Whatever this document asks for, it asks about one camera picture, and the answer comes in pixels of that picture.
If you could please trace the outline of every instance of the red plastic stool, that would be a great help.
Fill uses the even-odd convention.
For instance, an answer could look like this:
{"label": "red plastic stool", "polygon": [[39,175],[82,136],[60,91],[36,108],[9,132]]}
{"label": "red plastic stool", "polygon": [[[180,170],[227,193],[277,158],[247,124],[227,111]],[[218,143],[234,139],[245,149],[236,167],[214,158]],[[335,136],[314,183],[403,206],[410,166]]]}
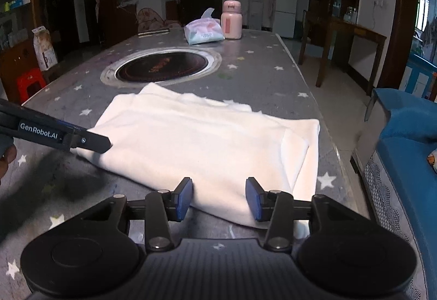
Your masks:
{"label": "red plastic stool", "polygon": [[42,77],[41,70],[39,68],[32,68],[17,78],[18,91],[20,92],[20,101],[24,103],[36,92],[47,86],[44,77]]}

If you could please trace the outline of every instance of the star-patterned tablecloth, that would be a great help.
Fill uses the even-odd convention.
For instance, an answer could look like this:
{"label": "star-patterned tablecloth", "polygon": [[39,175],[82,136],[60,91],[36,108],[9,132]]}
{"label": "star-patterned tablecloth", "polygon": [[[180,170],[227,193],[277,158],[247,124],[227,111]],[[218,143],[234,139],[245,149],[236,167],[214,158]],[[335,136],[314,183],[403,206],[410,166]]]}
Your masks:
{"label": "star-patterned tablecloth", "polygon": [[[33,96],[25,106],[90,128],[112,99],[140,88],[117,88],[101,82],[102,71],[132,52],[188,46],[182,29],[133,37],[103,51]],[[196,45],[217,51],[217,71],[199,79],[167,86],[215,100],[249,104],[252,110],[285,119],[320,120],[317,193],[355,207],[344,167],[318,106],[287,48],[270,32],[244,30],[241,40]],[[69,152],[27,141],[15,141],[18,155],[0,186],[0,299],[29,295],[20,271],[20,255],[32,239],[114,194],[143,199],[149,189],[96,168]],[[260,237],[264,231],[231,224],[190,209],[186,219],[171,223],[172,235],[192,238]],[[133,221],[129,236],[143,242],[144,222]]]}

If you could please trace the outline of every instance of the refrigerator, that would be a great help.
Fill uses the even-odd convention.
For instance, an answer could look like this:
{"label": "refrigerator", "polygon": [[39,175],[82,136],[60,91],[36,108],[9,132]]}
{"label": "refrigerator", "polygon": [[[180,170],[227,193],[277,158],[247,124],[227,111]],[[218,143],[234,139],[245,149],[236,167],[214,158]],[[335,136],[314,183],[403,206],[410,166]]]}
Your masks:
{"label": "refrigerator", "polygon": [[273,32],[281,37],[294,37],[298,0],[274,0]]}

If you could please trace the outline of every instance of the pink bottle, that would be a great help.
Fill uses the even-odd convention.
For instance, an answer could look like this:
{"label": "pink bottle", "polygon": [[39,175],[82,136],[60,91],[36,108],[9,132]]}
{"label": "pink bottle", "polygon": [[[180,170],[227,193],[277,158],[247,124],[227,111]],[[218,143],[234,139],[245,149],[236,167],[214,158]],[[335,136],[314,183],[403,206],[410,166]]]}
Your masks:
{"label": "pink bottle", "polygon": [[240,39],[243,27],[243,16],[241,15],[241,3],[238,1],[225,1],[223,3],[223,14],[221,26],[226,39]]}

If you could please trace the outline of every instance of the cream-colored towel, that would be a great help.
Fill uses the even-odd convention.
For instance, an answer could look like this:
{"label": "cream-colored towel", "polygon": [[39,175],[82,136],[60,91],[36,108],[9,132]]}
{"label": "cream-colored towel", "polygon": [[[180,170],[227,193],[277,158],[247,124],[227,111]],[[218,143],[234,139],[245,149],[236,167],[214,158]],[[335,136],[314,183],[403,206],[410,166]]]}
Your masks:
{"label": "cream-colored towel", "polygon": [[99,167],[152,189],[194,183],[192,206],[237,224],[254,221],[245,183],[311,200],[318,167],[318,120],[285,120],[250,106],[179,94],[148,84],[139,94],[114,98],[90,131],[108,136],[101,156],[76,149]]}

